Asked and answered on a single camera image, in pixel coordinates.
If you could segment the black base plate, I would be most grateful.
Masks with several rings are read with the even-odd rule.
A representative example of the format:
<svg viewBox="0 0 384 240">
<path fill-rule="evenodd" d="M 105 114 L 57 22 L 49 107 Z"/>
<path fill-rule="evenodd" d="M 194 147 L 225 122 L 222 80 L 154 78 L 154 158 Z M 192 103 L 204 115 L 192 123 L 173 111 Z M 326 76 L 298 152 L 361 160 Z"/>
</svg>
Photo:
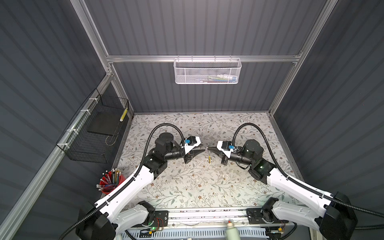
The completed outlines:
<svg viewBox="0 0 384 240">
<path fill-rule="evenodd" d="M 167 227 L 168 220 L 169 211 L 155 211 L 142 224 L 135 225 L 134 228 Z"/>
<path fill-rule="evenodd" d="M 262 208 L 246 209 L 247 218 L 250 224 L 281 224 L 282 221 L 276 218 L 271 210 Z"/>
</svg>

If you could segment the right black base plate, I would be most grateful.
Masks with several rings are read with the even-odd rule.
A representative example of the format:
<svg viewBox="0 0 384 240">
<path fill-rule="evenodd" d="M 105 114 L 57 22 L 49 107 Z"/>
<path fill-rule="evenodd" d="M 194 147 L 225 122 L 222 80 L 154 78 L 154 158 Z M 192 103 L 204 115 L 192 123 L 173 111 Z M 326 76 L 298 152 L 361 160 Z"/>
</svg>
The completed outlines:
<svg viewBox="0 0 384 240">
<path fill-rule="evenodd" d="M 282 221 L 276 218 L 271 210 L 262 208 L 246 209 L 247 218 L 250 224 L 281 224 Z"/>
</svg>

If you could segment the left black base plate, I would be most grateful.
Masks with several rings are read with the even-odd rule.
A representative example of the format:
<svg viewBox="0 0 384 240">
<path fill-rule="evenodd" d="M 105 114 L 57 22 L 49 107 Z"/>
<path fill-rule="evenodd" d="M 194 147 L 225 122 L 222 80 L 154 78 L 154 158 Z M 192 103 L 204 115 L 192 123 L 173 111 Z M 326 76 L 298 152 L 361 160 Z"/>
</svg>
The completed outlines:
<svg viewBox="0 0 384 240">
<path fill-rule="evenodd" d="M 142 224 L 135 225 L 134 228 L 167 227 L 168 220 L 169 211 L 155 211 Z"/>
</svg>

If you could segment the yellow green marker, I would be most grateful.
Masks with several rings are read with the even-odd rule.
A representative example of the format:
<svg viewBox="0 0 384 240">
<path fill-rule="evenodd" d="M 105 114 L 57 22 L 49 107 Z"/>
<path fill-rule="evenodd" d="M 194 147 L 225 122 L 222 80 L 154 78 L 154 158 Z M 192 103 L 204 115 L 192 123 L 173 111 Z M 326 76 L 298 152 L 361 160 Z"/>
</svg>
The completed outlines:
<svg viewBox="0 0 384 240">
<path fill-rule="evenodd" d="M 123 113 L 122 113 L 122 115 L 121 115 L 121 117 L 120 117 L 120 122 L 123 122 L 123 121 L 124 121 L 124 119 L 125 119 L 127 113 L 128 113 L 128 108 L 125 108 L 124 111 L 123 111 Z"/>
</svg>

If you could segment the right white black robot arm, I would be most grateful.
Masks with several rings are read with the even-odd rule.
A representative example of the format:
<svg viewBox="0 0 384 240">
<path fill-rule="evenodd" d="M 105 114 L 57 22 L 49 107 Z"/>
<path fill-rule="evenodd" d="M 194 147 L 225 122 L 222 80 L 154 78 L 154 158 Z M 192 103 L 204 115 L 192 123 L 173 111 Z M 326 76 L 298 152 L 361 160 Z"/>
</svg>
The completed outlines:
<svg viewBox="0 0 384 240">
<path fill-rule="evenodd" d="M 247 165 L 255 180 L 284 191 L 302 203 L 299 206 L 269 198 L 261 209 L 264 222 L 294 222 L 319 231 L 327 240 L 349 240 L 352 237 L 358 223 L 354 211 L 331 201 L 332 194 L 283 175 L 277 165 L 263 158 L 264 149 L 256 140 L 247 140 L 243 147 L 235 147 L 230 141 L 219 141 L 216 147 L 208 150 L 221 157 L 223 165 L 228 161 Z"/>
</svg>

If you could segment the red cup with pens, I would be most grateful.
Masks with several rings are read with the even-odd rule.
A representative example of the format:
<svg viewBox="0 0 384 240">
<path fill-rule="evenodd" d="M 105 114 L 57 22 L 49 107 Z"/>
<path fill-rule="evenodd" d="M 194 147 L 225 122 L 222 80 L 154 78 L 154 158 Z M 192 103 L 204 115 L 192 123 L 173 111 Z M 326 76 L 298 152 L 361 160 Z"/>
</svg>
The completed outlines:
<svg viewBox="0 0 384 240">
<path fill-rule="evenodd" d="M 96 188 L 103 194 L 109 194 L 119 187 L 126 180 L 125 176 L 119 169 L 112 169 L 111 171 L 105 171 L 102 173 L 102 177 Z"/>
</svg>

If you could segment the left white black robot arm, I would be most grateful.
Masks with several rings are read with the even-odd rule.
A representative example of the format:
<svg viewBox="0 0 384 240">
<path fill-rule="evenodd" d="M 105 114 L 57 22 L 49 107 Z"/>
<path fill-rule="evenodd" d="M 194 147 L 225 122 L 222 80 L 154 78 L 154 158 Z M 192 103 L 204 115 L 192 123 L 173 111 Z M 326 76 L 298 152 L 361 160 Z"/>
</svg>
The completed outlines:
<svg viewBox="0 0 384 240">
<path fill-rule="evenodd" d="M 199 137 L 190 136 L 178 144 L 171 133 L 160 134 L 141 169 L 102 199 L 80 210 L 76 235 L 82 240 L 116 240 L 131 227 L 150 226 L 156 211 L 151 204 L 141 201 L 127 211 L 124 207 L 167 168 L 169 160 L 183 159 L 187 164 L 202 153 L 200 144 Z"/>
</svg>

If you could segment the aluminium rail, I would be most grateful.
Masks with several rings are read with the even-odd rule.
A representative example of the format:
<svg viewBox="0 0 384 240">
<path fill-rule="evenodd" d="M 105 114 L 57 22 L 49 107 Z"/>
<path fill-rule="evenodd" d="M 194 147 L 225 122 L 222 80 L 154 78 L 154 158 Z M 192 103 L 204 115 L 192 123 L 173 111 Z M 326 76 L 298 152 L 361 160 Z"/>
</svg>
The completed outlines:
<svg viewBox="0 0 384 240">
<path fill-rule="evenodd" d="M 169 210 L 153 210 L 147 209 L 143 205 L 137 205 L 132 209 L 120 212 L 116 217 L 112 218 L 111 223 L 117 224 L 118 230 L 123 231 L 128 228 L 133 228 L 135 225 L 142 224 L 150 214 L 155 211 L 169 211 L 168 226 L 178 226 L 181 224 L 194 226 L 202 224 L 220 224 L 227 223 L 228 220 L 244 222 L 246 225 L 263 225 L 250 224 L 247 218 L 246 209 L 249 207 L 233 207 L 233 208 L 202 208 L 202 209 L 169 209 Z M 294 222 L 299 223 L 299 220 L 294 219 L 293 215 L 286 213 L 274 213 L 276 218 L 282 223 Z"/>
</svg>

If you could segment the white bottle with red cap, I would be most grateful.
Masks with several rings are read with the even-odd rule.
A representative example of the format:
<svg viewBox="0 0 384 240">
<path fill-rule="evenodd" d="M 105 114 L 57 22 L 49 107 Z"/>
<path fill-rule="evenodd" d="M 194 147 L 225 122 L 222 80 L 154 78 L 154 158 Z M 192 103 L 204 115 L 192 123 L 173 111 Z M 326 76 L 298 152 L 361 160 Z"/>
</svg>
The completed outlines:
<svg viewBox="0 0 384 240">
<path fill-rule="evenodd" d="M 228 220 L 227 229 L 226 229 L 226 240 L 240 240 L 240 233 L 235 227 L 233 221 Z"/>
</svg>

